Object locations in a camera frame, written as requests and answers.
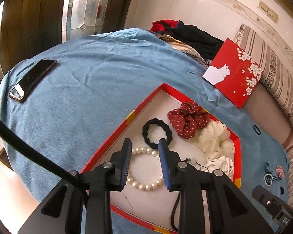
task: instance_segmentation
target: metal screw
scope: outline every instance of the metal screw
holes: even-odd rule
[[[178,163],[178,166],[180,167],[180,168],[186,168],[187,167],[187,163],[186,162],[179,162]]]
[[[71,170],[71,171],[69,171],[69,173],[70,173],[71,175],[73,175],[73,176],[76,176],[76,175],[77,175],[77,171],[75,171],[75,170]]]
[[[103,164],[104,168],[111,168],[113,166],[113,164],[111,162],[106,162]]]
[[[215,171],[214,171],[214,174],[215,174],[215,176],[220,177],[220,176],[222,176],[224,173],[223,173],[222,170],[215,170]]]

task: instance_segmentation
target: red scrunchie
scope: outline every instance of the red scrunchie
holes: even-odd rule
[[[209,113],[201,111],[196,103],[184,102],[180,108],[168,112],[167,117],[177,134],[185,139],[192,138],[196,129],[203,129],[209,122]]]

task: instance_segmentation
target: smartphone screen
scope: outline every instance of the smartphone screen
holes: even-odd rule
[[[18,101],[24,99],[39,80],[56,64],[56,60],[40,60],[26,75],[15,85],[9,96]]]

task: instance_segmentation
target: blue fabric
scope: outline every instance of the blue fabric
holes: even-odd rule
[[[8,92],[40,59],[57,66],[36,86],[26,102]],[[265,163],[278,165],[285,179],[269,191],[288,199],[289,159],[264,131],[259,136],[246,111],[239,110],[201,75],[205,68],[141,29],[85,36],[55,46],[8,72],[0,86],[0,119],[38,152],[66,170],[81,170],[96,149],[156,87],[166,82],[209,110],[241,139],[243,193],[274,227],[271,216],[255,202],[252,189],[264,184]],[[4,144],[15,172],[41,201],[59,178]],[[283,187],[285,194],[280,194]],[[114,233],[153,233],[113,213]]]

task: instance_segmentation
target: red cloth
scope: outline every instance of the red cloth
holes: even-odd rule
[[[168,24],[171,28],[175,28],[177,24],[179,23],[178,21],[170,20],[170,19],[165,19],[165,20],[160,20],[156,22],[152,22],[153,26],[150,31],[152,32],[160,32],[160,31],[166,31],[165,27],[161,24],[161,22],[164,22]]]
[[[177,134],[185,139],[192,138],[196,129],[203,129],[209,122],[209,113],[201,111],[196,103],[184,102],[180,108],[169,111],[167,117]]]

